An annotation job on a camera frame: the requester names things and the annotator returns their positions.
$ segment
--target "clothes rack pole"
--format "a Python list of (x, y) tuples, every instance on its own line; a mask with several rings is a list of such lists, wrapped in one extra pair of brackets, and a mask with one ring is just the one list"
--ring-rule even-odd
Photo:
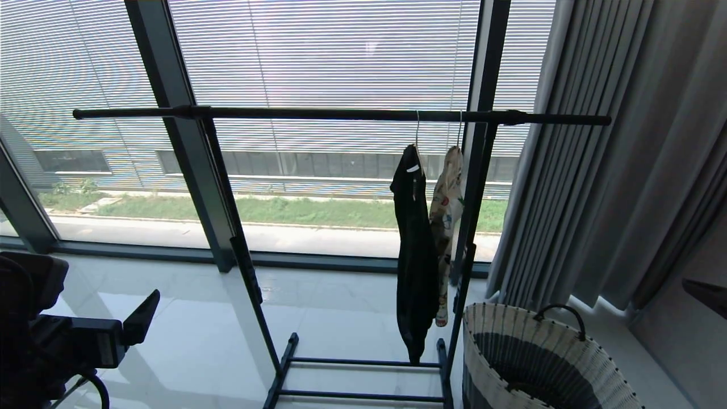
[[(454, 402), (451, 393), (451, 369), (454, 362), (454, 351), (457, 347), (459, 330), (462, 322), (462, 315), (467, 299), (470, 276), (474, 264), (476, 247), (473, 243), (474, 231), (477, 225), (477, 216), (480, 202), (486, 182), (487, 168), (492, 153), (494, 138), (498, 125), (514, 125), (523, 123), (538, 124), (578, 124), (578, 125), (608, 125), (611, 118), (607, 116), (581, 116), (581, 115), (560, 115), (560, 114), (527, 114), (520, 111), (489, 111), (489, 112), (460, 112), (460, 111), (386, 111), (386, 110), (350, 110), (350, 109), (298, 109), (298, 108), (213, 108), (210, 106), (178, 106), (175, 108), (130, 108), (130, 109), (76, 109), (73, 111), (76, 119), (85, 118), (124, 118), (136, 116), (169, 117), (177, 116), (186, 119), (200, 121), (207, 138), (207, 148), (214, 159), (215, 175), (217, 183), (223, 190), (223, 199), (228, 211), (228, 221), (233, 226), (236, 236), (230, 242), (233, 246), (235, 257), (240, 266), (241, 275), (251, 299), (255, 317), (257, 318), (260, 330), (262, 331), (265, 345), (268, 349), (273, 367), (276, 370), (276, 377), (268, 391), (268, 398), (263, 406), (264, 409), (273, 409), (280, 396), (299, 397), (322, 397), (356, 400), (389, 400), (407, 402), (435, 402), (442, 403), (445, 409), (453, 409)], [(479, 152), (473, 152), (470, 162), (477, 161), (478, 167), (470, 167), (470, 170), (477, 171), (468, 175), (465, 184), (465, 206), (462, 215), (461, 229), (467, 229), (467, 242), (465, 243), (465, 259), (455, 263), (460, 272), (460, 281), (455, 296), (455, 317), (452, 328), (449, 353), (442, 338), (437, 341), (438, 362), (423, 362), (413, 365), (409, 362), (399, 361), (375, 361), (375, 360), (343, 360), (330, 358), (295, 357), (295, 349), (300, 338), (292, 333), (288, 340), (283, 356), (278, 360), (278, 355), (270, 336), (270, 329), (262, 312), (262, 296), (260, 287), (250, 258), (249, 249), (244, 239), (244, 233), (237, 213), (233, 190), (230, 179), (225, 169), (222, 158), (222, 150), (217, 139), (217, 131), (213, 118), (258, 118), (258, 119), (332, 119), (332, 120), (374, 120), (374, 121), (398, 121), (398, 122), (485, 122), (488, 129), (485, 134), (483, 148)], [(286, 375), (293, 362), (298, 363), (321, 363), (329, 365), (368, 365), (381, 367), (418, 367), (432, 368), (439, 372), (442, 388), (441, 397), (432, 396), (409, 396), (390, 394), (362, 394), (348, 392), (323, 392), (284, 389)]]

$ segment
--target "laundry basket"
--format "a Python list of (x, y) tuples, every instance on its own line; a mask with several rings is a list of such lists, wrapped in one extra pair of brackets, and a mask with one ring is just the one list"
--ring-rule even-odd
[[(552, 308), (575, 314), (580, 329), (545, 319)], [(465, 309), (464, 321), (465, 409), (644, 408), (569, 306), (553, 304), (535, 313), (476, 303)]]

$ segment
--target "glossy marble floor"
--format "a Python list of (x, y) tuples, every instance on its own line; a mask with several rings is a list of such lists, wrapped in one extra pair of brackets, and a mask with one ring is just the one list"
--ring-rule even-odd
[[(101, 372), (113, 408), (262, 407), (273, 367), (236, 271), (219, 274), (208, 265), (63, 258), (71, 269), (62, 299), (50, 311), (53, 314), (124, 319), (153, 289), (161, 291), (162, 299), (146, 342), (130, 349), (118, 369)], [(261, 268), (258, 280), (279, 354), (291, 332), (297, 331), (298, 356), (406, 360), (394, 317), (394, 276)], [(471, 302), (483, 300), (485, 284), (473, 283), (468, 297)], [(591, 310), (577, 301), (573, 304), (584, 312), (588, 331), (618, 362), (647, 408), (691, 408), (628, 332), (623, 317), (607, 305)], [(435, 360), (435, 340), (444, 337), (448, 341), (449, 331), (449, 327), (430, 330), (429, 347), (422, 360)], [(457, 352), (452, 389), (459, 402), (461, 345)], [(383, 394), (441, 393), (437, 375), (420, 369), (294, 366), (286, 387)], [(98, 408), (99, 403), (96, 391), (83, 386), (60, 407)], [(436, 407), (366, 404), (282, 399), (278, 408)]]

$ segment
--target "black handle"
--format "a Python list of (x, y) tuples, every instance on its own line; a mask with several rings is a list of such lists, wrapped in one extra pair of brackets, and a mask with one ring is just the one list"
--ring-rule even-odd
[(549, 309), (554, 309), (554, 308), (562, 308), (562, 309), (568, 310), (568, 311), (572, 312), (573, 315), (576, 316), (576, 319), (578, 320), (578, 326), (581, 327), (581, 331), (578, 333), (578, 339), (580, 341), (585, 341), (586, 340), (586, 326), (585, 326), (585, 324), (583, 324), (583, 319), (581, 318), (580, 314), (578, 314), (578, 311), (576, 311), (573, 307), (569, 307), (564, 304), (550, 304), (549, 306), (544, 307), (543, 309), (538, 311), (538, 313), (535, 314), (535, 317), (533, 317), (533, 319), (535, 319), (536, 321), (542, 321), (543, 318), (545, 318), (545, 312)]

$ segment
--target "grass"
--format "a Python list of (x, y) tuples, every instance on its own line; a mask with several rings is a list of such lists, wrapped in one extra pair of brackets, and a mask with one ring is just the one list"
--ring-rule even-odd
[[(396, 228), (392, 202), (311, 199), (237, 199), (243, 222)], [(507, 202), (483, 200), (478, 231), (501, 232)], [(121, 201), (101, 207), (98, 215), (171, 220), (198, 220), (188, 197), (125, 196)]]
[(96, 202), (98, 199), (107, 197), (107, 194), (93, 193), (69, 193), (69, 194), (53, 194), (41, 192), (38, 199), (43, 207), (52, 208), (63, 212), (81, 209), (84, 206)]

